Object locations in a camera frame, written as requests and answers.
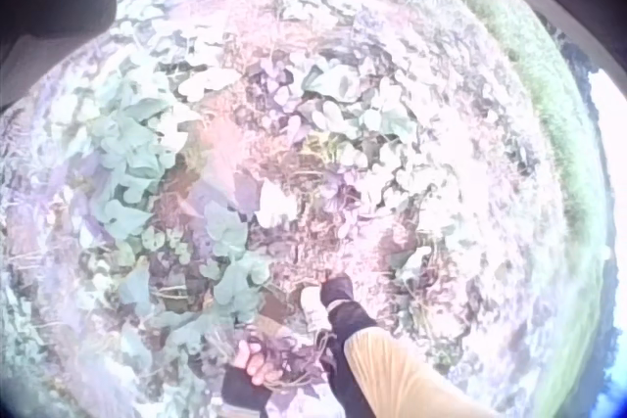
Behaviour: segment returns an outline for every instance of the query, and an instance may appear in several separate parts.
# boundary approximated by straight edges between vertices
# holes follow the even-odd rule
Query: black sleeve
[[[329,346],[335,359],[335,367],[327,369],[329,386],[344,407],[347,418],[374,418],[374,412],[346,360],[344,344],[351,335],[364,328],[376,326],[376,322],[355,301],[344,302],[334,308],[329,315],[329,321],[335,334]]]

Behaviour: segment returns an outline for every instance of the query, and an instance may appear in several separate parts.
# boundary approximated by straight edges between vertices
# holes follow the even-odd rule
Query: sleeve
[[[329,322],[335,335],[329,345],[335,364],[325,368],[329,386],[342,404],[347,418],[374,418],[375,414],[346,360],[344,344],[351,335],[376,325],[376,322],[361,305],[353,301],[342,300],[341,304],[331,305],[329,311]]]
[[[410,355],[377,327],[360,329],[344,344],[348,365],[378,417],[483,418],[495,416]]]

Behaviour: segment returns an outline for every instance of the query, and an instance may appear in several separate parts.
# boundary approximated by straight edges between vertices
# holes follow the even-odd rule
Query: field
[[[569,223],[568,270],[573,294],[553,362],[536,395],[537,416],[554,416],[575,384],[599,320],[605,221],[603,175],[594,130],[574,79],[552,39],[521,0],[462,0],[501,43],[555,152]],[[539,289],[561,276],[550,259],[536,259]]]

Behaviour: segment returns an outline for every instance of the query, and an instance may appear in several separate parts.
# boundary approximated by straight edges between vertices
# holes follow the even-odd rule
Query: sky
[[[607,170],[614,191],[614,221],[616,224],[616,260],[618,264],[618,288],[614,326],[627,332],[627,100],[602,70],[590,74],[592,99],[599,110],[599,127],[607,156]],[[620,397],[627,395],[627,333],[618,337],[616,362],[605,371],[611,376],[613,387]],[[600,395],[594,418],[611,416],[612,393]]]

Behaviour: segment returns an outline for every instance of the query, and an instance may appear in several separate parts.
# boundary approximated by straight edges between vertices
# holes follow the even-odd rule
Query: white shoe
[[[331,324],[326,308],[320,301],[320,287],[308,286],[301,292],[301,308],[305,314],[307,331],[317,333],[321,330],[331,331]]]

